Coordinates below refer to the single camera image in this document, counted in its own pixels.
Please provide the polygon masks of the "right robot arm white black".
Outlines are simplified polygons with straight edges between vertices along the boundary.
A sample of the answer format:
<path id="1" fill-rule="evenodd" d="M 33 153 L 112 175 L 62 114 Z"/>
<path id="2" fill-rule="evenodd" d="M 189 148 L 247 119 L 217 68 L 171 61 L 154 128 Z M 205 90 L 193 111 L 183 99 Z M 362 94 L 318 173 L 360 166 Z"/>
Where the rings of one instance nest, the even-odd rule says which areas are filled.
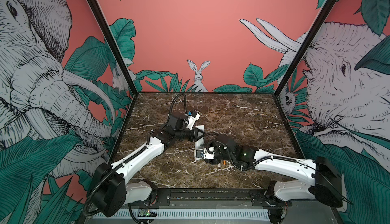
<path id="1" fill-rule="evenodd" d="M 324 158 L 297 159 L 239 145 L 233 138 L 220 134 L 205 142 L 196 156 L 215 165 L 229 162 L 239 171 L 267 171 L 292 178 L 291 181 L 276 181 L 269 186 L 267 195 L 281 201 L 317 200 L 330 207 L 341 208 L 348 199 L 342 194 L 341 173 Z"/>

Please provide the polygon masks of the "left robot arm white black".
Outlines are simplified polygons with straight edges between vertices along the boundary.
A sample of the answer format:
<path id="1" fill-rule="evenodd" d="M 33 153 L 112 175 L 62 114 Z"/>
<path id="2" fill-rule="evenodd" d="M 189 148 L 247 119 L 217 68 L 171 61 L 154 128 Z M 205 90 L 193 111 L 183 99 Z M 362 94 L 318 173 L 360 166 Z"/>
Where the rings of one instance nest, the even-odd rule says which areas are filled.
<path id="1" fill-rule="evenodd" d="M 149 199 L 154 185 L 147 181 L 129 184 L 132 177 L 154 158 L 160 156 L 177 140 L 197 142 L 199 129 L 194 125 L 200 118 L 196 110 L 169 111 L 167 121 L 150 132 L 147 141 L 123 159 L 112 164 L 100 164 L 92 177 L 82 214 L 103 213 L 111 217 L 125 204 Z"/>

